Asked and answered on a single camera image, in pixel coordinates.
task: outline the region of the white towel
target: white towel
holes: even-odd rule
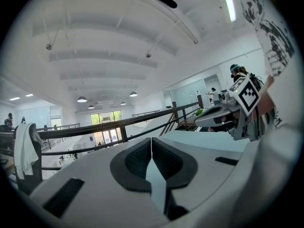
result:
[[[24,174],[33,175],[32,164],[38,160],[38,156],[29,135],[29,127],[31,125],[33,125],[33,123],[20,124],[16,132],[14,162],[17,170],[16,174],[20,179],[24,179]],[[35,141],[39,143],[42,142],[36,127],[34,127],[32,137]]]

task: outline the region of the green object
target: green object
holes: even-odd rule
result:
[[[202,110],[202,109],[199,109],[199,110],[195,113],[195,115],[198,116],[198,115],[200,115],[202,112],[203,112],[203,110]]]

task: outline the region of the ceiling light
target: ceiling light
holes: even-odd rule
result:
[[[12,98],[12,99],[9,99],[10,101],[15,101],[15,100],[19,100],[20,97],[15,97],[15,98]]]
[[[233,22],[236,20],[236,11],[234,9],[233,0],[226,0],[228,11],[230,15],[230,21]]]
[[[135,97],[135,96],[137,96],[137,93],[136,92],[131,92],[131,94],[130,94],[130,97]]]
[[[84,96],[81,96],[77,99],[77,101],[83,103],[83,102],[87,102],[87,99]]]

